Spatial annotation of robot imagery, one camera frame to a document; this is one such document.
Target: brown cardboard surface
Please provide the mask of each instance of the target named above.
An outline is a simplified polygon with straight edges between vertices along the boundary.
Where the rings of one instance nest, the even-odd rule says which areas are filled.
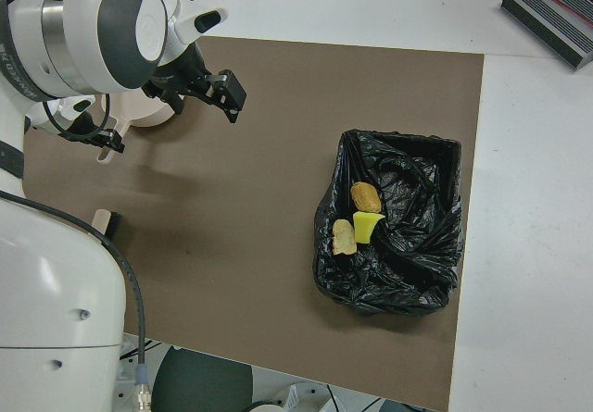
[[[427,318],[365,317],[320,294],[313,215],[340,134],[435,134],[463,148],[467,217],[483,57],[208,38],[211,70],[232,69],[245,111],[231,125],[192,100],[135,129],[109,166],[97,149],[27,135],[28,196],[90,220],[123,221],[148,335],[249,364],[445,410],[457,297]],[[126,330],[135,331],[129,296]]]

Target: white table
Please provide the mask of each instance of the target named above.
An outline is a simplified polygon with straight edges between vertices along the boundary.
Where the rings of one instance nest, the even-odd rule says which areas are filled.
[[[593,403],[593,66],[500,0],[228,0],[216,35],[485,53],[452,412]]]

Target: black strap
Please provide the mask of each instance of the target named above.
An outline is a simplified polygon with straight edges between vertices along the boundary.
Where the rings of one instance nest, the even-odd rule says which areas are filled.
[[[0,71],[19,92],[34,102],[45,102],[55,97],[44,93],[22,66],[12,40],[7,0],[0,0]]]
[[[25,155],[18,148],[0,141],[0,169],[22,179],[25,175]]]

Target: yellow sponge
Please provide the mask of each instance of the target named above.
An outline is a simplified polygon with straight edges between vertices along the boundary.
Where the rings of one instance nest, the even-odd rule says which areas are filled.
[[[357,211],[354,214],[354,241],[357,243],[370,243],[372,231],[385,216],[378,213],[365,213]]]

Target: trash bag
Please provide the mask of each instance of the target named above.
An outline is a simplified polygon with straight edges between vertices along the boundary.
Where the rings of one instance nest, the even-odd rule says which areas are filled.
[[[319,290],[368,313],[409,316],[448,304],[461,258],[461,145],[435,136],[351,130],[342,134],[332,182],[315,214]],[[352,222],[356,181],[378,191],[385,219],[354,255],[332,254],[332,227]]]

